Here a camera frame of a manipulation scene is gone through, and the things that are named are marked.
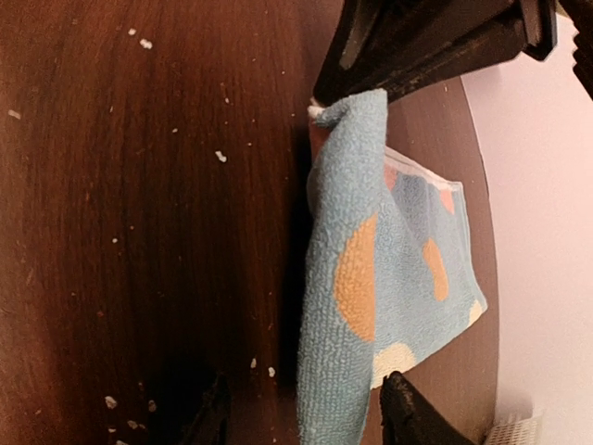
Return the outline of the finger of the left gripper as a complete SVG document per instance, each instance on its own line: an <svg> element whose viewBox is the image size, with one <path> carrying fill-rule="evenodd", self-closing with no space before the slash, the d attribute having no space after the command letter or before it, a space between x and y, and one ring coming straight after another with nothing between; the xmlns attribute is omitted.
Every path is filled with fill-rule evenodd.
<svg viewBox="0 0 593 445"><path fill-rule="evenodd" d="M556 45L556 19L539 21L542 31L537 44L527 42L522 19L495 19L411 70L391 75L381 87L393 102L426 86L505 63L522 52L543 61Z"/></svg>
<svg viewBox="0 0 593 445"><path fill-rule="evenodd" d="M489 19L489 1L346 1L313 97L331 105L375 89Z"/></svg>

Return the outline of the blue polka dot towel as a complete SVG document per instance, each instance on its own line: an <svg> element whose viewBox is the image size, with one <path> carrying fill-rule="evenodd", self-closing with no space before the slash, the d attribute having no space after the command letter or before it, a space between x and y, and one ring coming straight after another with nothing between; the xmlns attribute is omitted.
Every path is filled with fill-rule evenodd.
<svg viewBox="0 0 593 445"><path fill-rule="evenodd" d="M313 105L309 117L299 436L358 444L371 391L444 348L487 301L463 186L386 145L386 92Z"/></svg>

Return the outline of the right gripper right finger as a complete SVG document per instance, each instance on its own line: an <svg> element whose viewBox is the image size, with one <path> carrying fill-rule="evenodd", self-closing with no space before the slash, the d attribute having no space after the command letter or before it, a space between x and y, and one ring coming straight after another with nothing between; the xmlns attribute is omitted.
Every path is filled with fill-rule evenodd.
<svg viewBox="0 0 593 445"><path fill-rule="evenodd" d="M380 391L383 443L388 445L473 445L399 371Z"/></svg>

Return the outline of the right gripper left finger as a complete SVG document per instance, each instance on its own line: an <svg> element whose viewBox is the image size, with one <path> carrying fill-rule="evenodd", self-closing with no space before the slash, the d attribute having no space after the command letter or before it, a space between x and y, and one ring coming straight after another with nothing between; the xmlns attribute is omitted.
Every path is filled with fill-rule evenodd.
<svg viewBox="0 0 593 445"><path fill-rule="evenodd" d="M202 405L183 438L183 444L224 445L228 434L231 402L226 378L217 375L203 395Z"/></svg>

